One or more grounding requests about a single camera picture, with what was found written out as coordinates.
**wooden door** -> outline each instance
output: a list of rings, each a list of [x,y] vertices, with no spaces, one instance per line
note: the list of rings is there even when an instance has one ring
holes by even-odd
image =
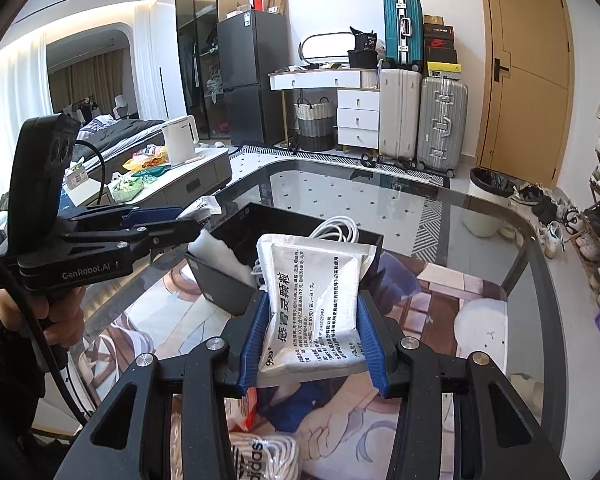
[[[488,0],[485,7],[491,20],[491,85],[478,161],[551,185],[571,120],[573,57],[564,1]]]

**white drawer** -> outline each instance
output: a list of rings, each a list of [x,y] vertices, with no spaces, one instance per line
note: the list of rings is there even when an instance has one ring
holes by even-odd
[[[338,126],[359,128],[361,130],[377,130],[380,127],[380,112],[338,108]]]
[[[378,130],[359,130],[338,126],[338,144],[378,149]]]
[[[380,111],[380,92],[371,90],[338,90],[338,108]]]
[[[360,88],[358,70],[307,70],[269,77],[272,90],[294,88]]]

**person's hand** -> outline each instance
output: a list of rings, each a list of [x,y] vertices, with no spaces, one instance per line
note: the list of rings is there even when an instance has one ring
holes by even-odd
[[[348,423],[349,413],[334,410],[330,405],[309,413],[296,431],[302,460],[318,460],[333,453]]]
[[[45,329],[45,338],[50,346],[59,344],[69,348],[77,344],[84,332],[84,313],[80,308],[87,290],[85,286],[70,290],[62,300],[51,306],[43,296],[28,296],[29,304],[38,319],[51,320],[53,325]],[[20,309],[4,289],[0,290],[0,321],[7,330],[26,334],[26,323]]]

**pillow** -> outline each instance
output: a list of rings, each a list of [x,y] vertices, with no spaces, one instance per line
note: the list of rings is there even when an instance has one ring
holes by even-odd
[[[93,121],[85,124],[78,130],[78,140],[87,140],[98,130],[111,126],[115,122],[117,121],[110,115],[99,115]]]

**silver suitcase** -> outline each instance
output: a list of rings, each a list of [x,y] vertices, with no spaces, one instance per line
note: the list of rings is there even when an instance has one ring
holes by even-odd
[[[422,76],[409,70],[380,71],[380,134],[378,150],[391,158],[413,160],[418,137]]]
[[[453,177],[458,166],[469,89],[452,79],[426,77],[422,81],[420,126],[418,128],[418,170],[431,168]]]

